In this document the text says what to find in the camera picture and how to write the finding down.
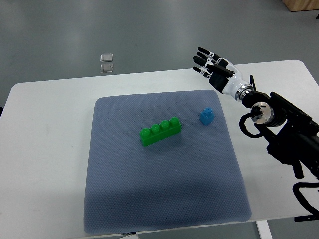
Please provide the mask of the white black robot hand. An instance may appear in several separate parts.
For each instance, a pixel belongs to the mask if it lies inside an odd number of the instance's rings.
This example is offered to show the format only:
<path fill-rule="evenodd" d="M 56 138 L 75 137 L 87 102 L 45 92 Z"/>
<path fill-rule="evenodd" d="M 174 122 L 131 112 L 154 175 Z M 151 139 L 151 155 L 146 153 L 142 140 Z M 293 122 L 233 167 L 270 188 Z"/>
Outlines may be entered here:
<path fill-rule="evenodd" d="M 193 70 L 205 77 L 222 94 L 242 101 L 245 95 L 254 90 L 252 84 L 242 78 L 237 67 L 214 52 L 199 47 L 193 60 L 197 64 Z"/>

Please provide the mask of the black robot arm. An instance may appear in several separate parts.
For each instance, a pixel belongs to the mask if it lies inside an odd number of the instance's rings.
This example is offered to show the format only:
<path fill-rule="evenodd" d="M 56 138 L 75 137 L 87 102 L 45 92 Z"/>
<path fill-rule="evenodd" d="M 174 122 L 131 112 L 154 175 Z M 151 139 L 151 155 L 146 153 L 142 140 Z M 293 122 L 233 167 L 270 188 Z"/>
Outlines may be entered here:
<path fill-rule="evenodd" d="M 263 137 L 267 153 L 293 168 L 297 179 L 304 177 L 302 167 L 319 176 L 319 125 L 309 115 L 275 92 L 269 95 L 251 91 L 242 99 L 250 109 L 239 121 L 249 138 Z"/>

